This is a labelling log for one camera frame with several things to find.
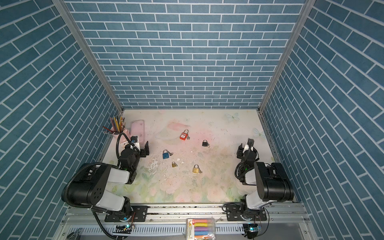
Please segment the blue padlock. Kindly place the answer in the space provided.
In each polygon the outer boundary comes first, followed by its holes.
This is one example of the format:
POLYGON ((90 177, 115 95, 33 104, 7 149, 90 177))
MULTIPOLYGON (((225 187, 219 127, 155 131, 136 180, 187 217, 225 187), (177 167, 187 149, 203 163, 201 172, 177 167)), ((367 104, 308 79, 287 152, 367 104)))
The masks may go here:
POLYGON ((168 150, 163 150, 162 156, 163 156, 163 159, 165 160, 165 159, 169 159, 173 154, 174 153, 169 152, 168 150))

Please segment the black padlock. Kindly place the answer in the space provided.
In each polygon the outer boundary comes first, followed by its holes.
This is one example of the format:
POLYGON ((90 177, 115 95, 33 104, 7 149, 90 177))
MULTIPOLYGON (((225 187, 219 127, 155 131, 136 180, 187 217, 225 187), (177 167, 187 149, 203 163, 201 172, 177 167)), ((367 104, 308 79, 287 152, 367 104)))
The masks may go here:
POLYGON ((203 140, 203 142, 202 142, 202 146, 203 146, 203 147, 207 147, 207 148, 209 148, 209 147, 210 147, 210 144, 208 143, 207 140, 203 140))

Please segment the red padlock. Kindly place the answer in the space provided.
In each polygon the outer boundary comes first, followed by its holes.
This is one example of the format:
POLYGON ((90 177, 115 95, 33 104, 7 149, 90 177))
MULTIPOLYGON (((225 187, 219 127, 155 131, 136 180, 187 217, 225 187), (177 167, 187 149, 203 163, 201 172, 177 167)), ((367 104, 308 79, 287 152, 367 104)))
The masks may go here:
POLYGON ((180 135, 180 139, 185 141, 185 140, 189 140, 190 137, 189 137, 189 130, 188 129, 185 129, 182 134, 180 135))

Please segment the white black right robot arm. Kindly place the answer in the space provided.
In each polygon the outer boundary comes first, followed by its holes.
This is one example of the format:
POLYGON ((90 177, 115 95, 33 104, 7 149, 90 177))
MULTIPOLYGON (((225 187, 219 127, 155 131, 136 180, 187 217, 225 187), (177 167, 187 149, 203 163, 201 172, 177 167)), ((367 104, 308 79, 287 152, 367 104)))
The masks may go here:
POLYGON ((245 146, 240 145, 234 175, 245 186, 255 186, 257 190, 244 195, 240 201, 240 216, 245 220, 255 219, 267 205, 292 201, 294 188, 281 163, 260 161, 255 141, 248 139, 245 146))

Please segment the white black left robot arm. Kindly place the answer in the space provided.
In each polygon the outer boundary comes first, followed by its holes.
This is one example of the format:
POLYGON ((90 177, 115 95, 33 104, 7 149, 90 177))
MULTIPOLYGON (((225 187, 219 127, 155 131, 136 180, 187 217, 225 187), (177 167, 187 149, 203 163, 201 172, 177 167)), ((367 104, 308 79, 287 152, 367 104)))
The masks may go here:
POLYGON ((137 151, 128 147, 118 157, 119 166, 105 163, 83 164, 62 191, 62 200, 71 207, 129 215, 133 210, 127 197, 106 189, 108 183, 130 185, 137 176, 141 158, 150 154, 149 143, 137 151))

